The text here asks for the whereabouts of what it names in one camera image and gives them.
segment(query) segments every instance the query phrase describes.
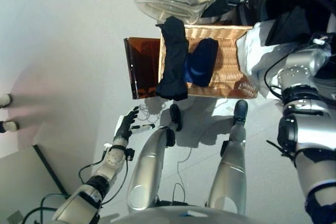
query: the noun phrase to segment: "black glove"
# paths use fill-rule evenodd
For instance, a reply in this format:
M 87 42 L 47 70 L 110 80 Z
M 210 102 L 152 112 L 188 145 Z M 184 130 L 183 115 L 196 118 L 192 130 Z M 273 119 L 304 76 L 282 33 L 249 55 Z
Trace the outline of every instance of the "black glove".
M 128 115 L 124 116 L 124 119 L 122 120 L 114 138 L 122 137 L 128 141 L 129 137 L 132 135 L 132 132 L 130 131 L 131 124 L 134 123 L 134 119 L 138 117 L 138 112 L 139 107 L 136 106 L 130 113 L 128 113 Z

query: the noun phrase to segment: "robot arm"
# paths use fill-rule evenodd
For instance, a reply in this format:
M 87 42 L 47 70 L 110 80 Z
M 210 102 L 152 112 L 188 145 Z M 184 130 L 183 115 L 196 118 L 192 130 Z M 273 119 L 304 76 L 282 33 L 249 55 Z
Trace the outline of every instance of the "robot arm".
M 312 38 L 314 46 L 290 54 L 278 73 L 284 107 L 278 143 L 293 156 L 314 223 L 336 221 L 336 121 L 312 82 L 331 55 L 328 36 Z
M 126 159 L 129 150 L 126 147 L 132 134 L 130 125 L 138 112 L 138 107 L 135 107 L 123 118 L 103 164 L 57 209 L 50 223 L 94 224 L 99 221 L 102 201 L 114 184 Z

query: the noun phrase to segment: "shoe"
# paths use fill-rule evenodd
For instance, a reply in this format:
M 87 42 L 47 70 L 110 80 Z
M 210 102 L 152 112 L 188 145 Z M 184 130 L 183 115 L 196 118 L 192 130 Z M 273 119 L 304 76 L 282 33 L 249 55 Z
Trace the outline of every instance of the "shoe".
M 0 109 L 10 105 L 12 100 L 13 99 L 10 94 L 3 94 L 0 96 Z
M 19 129 L 19 125 L 17 122 L 13 122 L 13 121 L 6 121 L 6 122 L 2 122 L 1 125 L 1 132 L 5 133 L 7 131 L 10 132 L 16 132 Z
M 182 120 L 181 120 L 181 112 L 176 104 L 172 104 L 169 108 L 170 117 L 173 123 L 177 124 L 176 131 L 180 131 L 182 129 Z

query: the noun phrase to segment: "dark blue cloth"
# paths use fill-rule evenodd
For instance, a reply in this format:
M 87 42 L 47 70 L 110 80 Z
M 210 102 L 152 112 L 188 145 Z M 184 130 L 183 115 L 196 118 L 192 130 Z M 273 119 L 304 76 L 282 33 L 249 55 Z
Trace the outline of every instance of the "dark blue cloth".
M 184 65 L 184 81 L 206 87 L 214 70 L 218 41 L 207 38 L 199 42 L 194 52 L 187 55 Z

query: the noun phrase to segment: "woven basket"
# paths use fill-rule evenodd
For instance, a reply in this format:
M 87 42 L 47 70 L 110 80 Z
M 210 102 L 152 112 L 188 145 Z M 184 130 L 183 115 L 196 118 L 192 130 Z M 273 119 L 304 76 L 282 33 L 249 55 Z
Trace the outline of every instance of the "woven basket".
M 218 52 L 214 71 L 208 87 L 198 87 L 187 82 L 188 94 L 203 97 L 226 97 L 253 99 L 258 91 L 239 71 L 236 41 L 250 26 L 195 26 L 186 25 L 185 35 L 189 41 L 189 52 L 205 38 L 218 41 Z M 163 77 L 166 47 L 161 35 L 159 58 L 159 81 Z

